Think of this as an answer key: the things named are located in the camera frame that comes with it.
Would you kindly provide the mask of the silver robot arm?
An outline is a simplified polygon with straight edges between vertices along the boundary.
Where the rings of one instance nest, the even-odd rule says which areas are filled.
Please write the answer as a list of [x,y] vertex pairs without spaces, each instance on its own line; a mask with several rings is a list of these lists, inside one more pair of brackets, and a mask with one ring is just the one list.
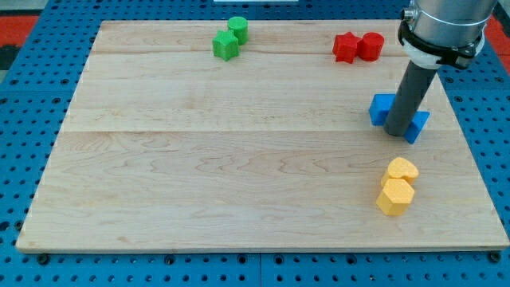
[[422,69],[467,69],[485,44],[497,0],[411,0],[401,11],[398,40]]

